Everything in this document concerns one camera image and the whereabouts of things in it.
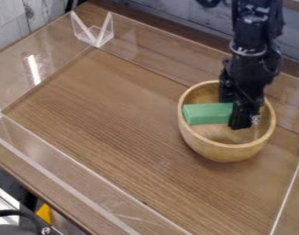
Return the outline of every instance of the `wooden bowl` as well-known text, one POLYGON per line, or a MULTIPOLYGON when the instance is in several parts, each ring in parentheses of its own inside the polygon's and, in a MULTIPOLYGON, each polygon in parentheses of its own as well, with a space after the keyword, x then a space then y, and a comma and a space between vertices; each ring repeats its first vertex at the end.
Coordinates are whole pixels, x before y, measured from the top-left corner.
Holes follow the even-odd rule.
POLYGON ((187 89, 177 104, 179 129, 188 146, 216 162, 237 162, 252 157, 265 145, 276 126, 269 102, 261 107, 261 122, 249 129, 232 130, 227 124, 189 126, 183 115, 184 104, 217 103, 217 81, 208 81, 187 89))

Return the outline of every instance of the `yellow part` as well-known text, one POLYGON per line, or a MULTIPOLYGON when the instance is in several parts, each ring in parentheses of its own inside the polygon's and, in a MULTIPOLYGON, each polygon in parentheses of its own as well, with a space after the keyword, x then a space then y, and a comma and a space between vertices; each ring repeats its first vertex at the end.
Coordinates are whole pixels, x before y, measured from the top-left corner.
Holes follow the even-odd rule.
POLYGON ((46 204, 38 209, 37 216, 52 225, 52 209, 46 204))

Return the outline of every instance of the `green foam block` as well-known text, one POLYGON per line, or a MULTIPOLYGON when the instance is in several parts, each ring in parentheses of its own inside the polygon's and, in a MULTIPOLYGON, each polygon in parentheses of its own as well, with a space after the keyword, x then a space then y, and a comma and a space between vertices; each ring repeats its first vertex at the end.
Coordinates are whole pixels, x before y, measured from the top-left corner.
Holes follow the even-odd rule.
POLYGON ((183 113, 188 125, 228 123, 232 103, 184 105, 183 113))

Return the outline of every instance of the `wooden table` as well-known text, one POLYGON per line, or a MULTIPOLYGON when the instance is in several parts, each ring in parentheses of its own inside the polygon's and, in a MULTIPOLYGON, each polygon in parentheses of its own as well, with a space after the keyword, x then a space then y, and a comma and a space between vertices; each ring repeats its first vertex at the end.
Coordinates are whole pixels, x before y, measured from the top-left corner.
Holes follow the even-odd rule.
MULTIPOLYGON (((107 11, 89 2, 77 13, 96 24, 107 11)), ((191 234, 268 234, 299 162, 299 78, 283 73, 267 88, 277 126, 257 156, 209 162, 181 140, 176 104, 189 85, 217 78, 228 54, 163 31, 153 38, 151 33, 137 29, 133 63, 89 48, 5 114, 89 169, 77 172, 65 165, 60 176, 72 175, 68 183, 91 198, 100 194, 89 182, 93 171, 191 234)), ((119 39, 105 49, 120 45, 119 39)), ((89 233, 125 234, 1 146, 0 166, 89 233)), ((295 191, 299 202, 299 187, 295 191)), ((299 211, 285 213, 277 234, 299 234, 299 211)))

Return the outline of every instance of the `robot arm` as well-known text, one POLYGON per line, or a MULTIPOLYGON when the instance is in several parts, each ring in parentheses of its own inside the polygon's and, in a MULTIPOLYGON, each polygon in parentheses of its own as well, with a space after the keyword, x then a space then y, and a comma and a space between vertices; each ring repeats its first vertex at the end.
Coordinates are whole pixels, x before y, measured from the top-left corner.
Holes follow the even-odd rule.
MULTIPOLYGON (((220 0, 196 0, 215 7, 220 0)), ((279 75, 281 53, 275 38, 283 29, 281 0, 232 0, 232 57, 223 61, 219 100, 233 102, 229 127, 249 128, 260 121, 263 89, 279 75)))

